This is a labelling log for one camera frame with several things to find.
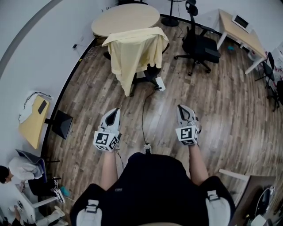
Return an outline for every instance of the stand base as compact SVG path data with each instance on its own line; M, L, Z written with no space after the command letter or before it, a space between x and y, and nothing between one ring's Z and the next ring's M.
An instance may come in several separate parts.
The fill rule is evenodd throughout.
M55 132L60 137L66 139L72 120L73 117L65 114L62 111L57 111L57 114L53 122L52 131Z
M179 25L179 21L173 18L167 18L164 17L161 20L161 23L164 24L165 26L178 26Z

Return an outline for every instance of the teal object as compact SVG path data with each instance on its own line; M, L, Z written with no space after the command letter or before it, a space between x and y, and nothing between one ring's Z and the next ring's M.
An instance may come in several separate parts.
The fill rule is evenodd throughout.
M235 49L234 49L234 47L232 47L232 46L228 46L228 50L229 50L229 51L234 51Z
M70 193L69 193L69 191L67 190L67 188L61 187L60 190L61 190L63 196L66 196L66 197L69 197L69 196L70 196Z

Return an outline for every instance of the black baseboard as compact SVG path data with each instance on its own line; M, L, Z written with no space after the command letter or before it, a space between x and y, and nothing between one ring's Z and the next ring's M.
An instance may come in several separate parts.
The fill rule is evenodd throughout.
M91 48L92 46L94 46L95 44L96 44L96 39L94 39L94 40L91 42L91 44L86 48L86 50L84 51L84 53L81 55L80 58L81 58L81 59L84 58L84 56L88 53L88 51L90 50L90 48ZM57 99L57 101L56 101L56 104L55 104L55 106L54 106L53 112L52 112L52 114L51 114L51 117L50 117L51 120L53 120L53 119L55 118L55 115L56 115L58 106L59 106L59 104L60 104L60 102L61 102L61 99L62 99L64 93L65 93L65 90L66 90L66 88L67 88L69 82L71 81L72 76L74 75L74 73L76 72L77 68L79 67L80 63L81 63L81 61L78 61L78 62L76 63L76 65L75 65L75 67L73 68L71 74L69 75L69 77L68 77L68 79L67 79L67 81L66 81L66 83L65 83L65 85L64 85L64 87L63 87L63 89L61 90L61 93L60 93L60 95L59 95L59 97L58 97L58 99ZM44 140L43 140L43 144L42 144L42 153L44 153L44 152L46 151L47 139L48 139L48 135L49 135L50 129L51 129L51 124L48 124L47 130L46 130L46 134L45 134L45 137L44 137Z
M169 15L166 15L166 14L160 14L160 16L162 16L162 17L167 17L167 18L170 17ZM187 20L187 19L183 19L183 18L179 18L179 17L175 17L175 16L172 16L172 18L173 18L173 19L176 19L176 20L179 20L179 21L182 21L182 22L185 22L185 23L191 24L191 21L189 21L189 20ZM195 23L195 24L196 24L196 26L199 26L199 27L202 26L202 24L199 24L199 23ZM222 34L221 34L220 32L218 32L218 31L215 31L215 34L217 34L217 35L219 35L219 36L222 35ZM231 38L229 38L229 37L226 37L225 39L228 39L229 41L231 41L232 43L236 44L237 46L241 46L240 43L236 42L235 40L233 40L233 39L231 39ZM246 52L249 52L249 50L248 50L247 48L243 47L243 49L244 49Z

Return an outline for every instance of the black round base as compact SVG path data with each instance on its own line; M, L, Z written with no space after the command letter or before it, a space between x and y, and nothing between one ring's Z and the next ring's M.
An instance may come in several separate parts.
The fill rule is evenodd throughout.
M163 18L161 20L161 23L166 25L166 26L178 26L179 25L179 21L178 20L175 20L173 18Z

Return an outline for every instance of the black hair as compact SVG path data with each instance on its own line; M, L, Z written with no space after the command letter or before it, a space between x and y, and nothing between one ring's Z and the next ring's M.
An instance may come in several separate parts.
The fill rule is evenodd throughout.
M0 166L0 182L5 184L6 178L9 176L9 169L5 166Z

